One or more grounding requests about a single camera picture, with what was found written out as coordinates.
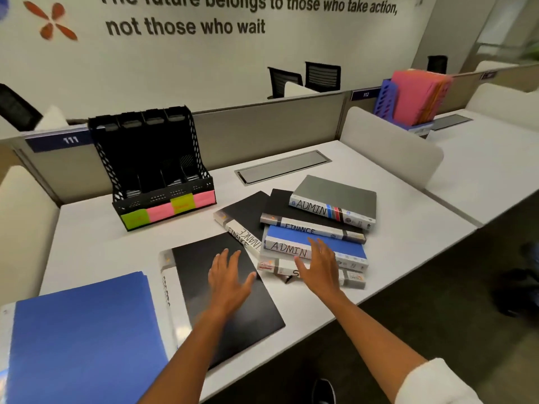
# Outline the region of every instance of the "blue folder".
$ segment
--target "blue folder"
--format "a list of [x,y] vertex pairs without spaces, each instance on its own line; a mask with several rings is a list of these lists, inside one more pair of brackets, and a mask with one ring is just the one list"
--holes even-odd
[[135,404],[166,363],[135,272],[17,302],[6,402]]
[[340,252],[341,254],[367,259],[361,244],[338,240],[337,238],[321,237],[320,235],[308,234],[294,229],[277,227],[275,225],[270,225],[268,227],[267,236],[309,246],[310,242],[307,238],[311,238],[315,241],[320,238],[333,252]]

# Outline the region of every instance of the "hand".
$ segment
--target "hand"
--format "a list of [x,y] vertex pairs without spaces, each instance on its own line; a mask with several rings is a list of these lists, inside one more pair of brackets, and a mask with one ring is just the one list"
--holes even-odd
[[307,287],[326,305],[335,297],[344,296],[339,287],[339,266],[335,253],[320,239],[309,238],[311,248],[310,269],[297,256],[294,262]]
[[216,313],[224,320],[245,302],[251,294],[251,287],[257,278],[256,272],[251,272],[244,284],[238,282],[238,259],[241,251],[236,251],[227,264],[229,250],[225,249],[213,258],[207,280],[211,287],[211,302],[208,312]]

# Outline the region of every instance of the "black shoe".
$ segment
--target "black shoe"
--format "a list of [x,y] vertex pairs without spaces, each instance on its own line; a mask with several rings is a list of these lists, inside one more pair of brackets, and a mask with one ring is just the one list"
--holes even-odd
[[312,403],[336,404],[336,402],[332,384],[325,379],[316,380],[313,387]]

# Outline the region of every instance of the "desk organizer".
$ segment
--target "desk organizer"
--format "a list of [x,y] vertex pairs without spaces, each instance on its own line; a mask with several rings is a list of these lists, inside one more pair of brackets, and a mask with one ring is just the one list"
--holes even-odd
[[98,116],[88,127],[126,230],[216,203],[187,107]]
[[427,123],[418,124],[414,126],[403,125],[393,119],[393,112],[395,110],[395,105],[398,97],[398,87],[391,80],[384,80],[382,82],[382,88],[376,105],[374,106],[373,114],[381,117],[382,119],[393,123],[395,126],[399,126],[404,130],[407,130],[414,135],[418,135],[423,138],[427,138],[428,133],[432,130],[434,121],[429,121]]

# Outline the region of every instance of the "white desk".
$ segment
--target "white desk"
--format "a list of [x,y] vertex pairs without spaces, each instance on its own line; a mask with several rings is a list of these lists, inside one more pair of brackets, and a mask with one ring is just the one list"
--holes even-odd
[[481,227],[539,189],[539,132],[454,113],[474,120],[429,134],[444,160],[425,190]]
[[[318,149],[333,162],[243,186],[235,169]],[[349,183],[378,193],[376,228],[365,250],[370,262],[366,290],[347,289],[356,304],[408,274],[475,227],[338,141],[324,143],[211,172],[218,204],[184,217],[125,232],[111,196],[65,205],[45,271],[41,294],[102,281],[133,271],[148,275],[159,328],[169,357],[174,352],[157,255],[160,251],[224,232],[213,220],[215,210],[273,187],[295,189],[307,174]],[[266,272],[262,279],[286,327],[213,369],[201,399],[272,359],[334,319],[301,281],[288,285]]]

